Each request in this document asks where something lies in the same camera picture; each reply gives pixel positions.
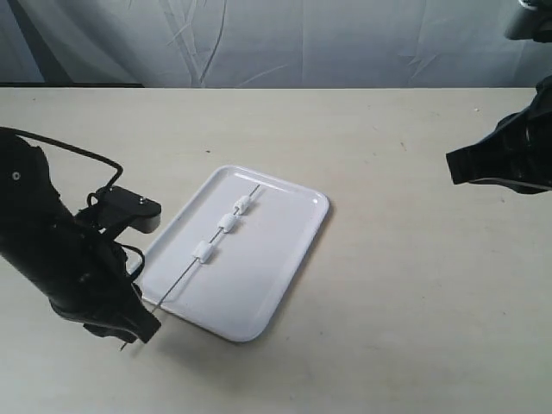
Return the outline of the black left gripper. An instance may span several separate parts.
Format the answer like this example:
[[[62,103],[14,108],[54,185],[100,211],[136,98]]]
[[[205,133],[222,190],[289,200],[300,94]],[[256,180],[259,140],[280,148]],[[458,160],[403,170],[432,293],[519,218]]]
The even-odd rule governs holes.
[[[58,315],[95,336],[148,343],[161,322],[141,301],[124,247],[74,217],[47,224],[47,295]]]

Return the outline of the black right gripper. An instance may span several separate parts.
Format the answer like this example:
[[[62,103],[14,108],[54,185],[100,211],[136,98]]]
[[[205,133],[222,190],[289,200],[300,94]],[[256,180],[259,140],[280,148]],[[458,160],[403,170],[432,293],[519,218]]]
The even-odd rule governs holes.
[[[550,191],[551,77],[536,84],[536,95],[524,110],[500,120],[480,144],[446,154],[454,185],[499,185],[517,193]]]

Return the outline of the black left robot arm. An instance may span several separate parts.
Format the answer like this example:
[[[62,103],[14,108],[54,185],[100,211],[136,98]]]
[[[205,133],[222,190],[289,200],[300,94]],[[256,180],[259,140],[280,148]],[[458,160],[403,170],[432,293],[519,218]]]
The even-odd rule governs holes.
[[[88,194],[71,213],[53,186],[48,144],[115,169],[106,185]],[[137,279],[141,260],[127,269],[136,247],[117,237],[131,228],[143,234],[160,225],[159,203],[116,185],[123,168],[83,148],[28,131],[1,129],[1,255],[48,300],[65,320],[98,337],[149,342],[161,323],[142,302]]]

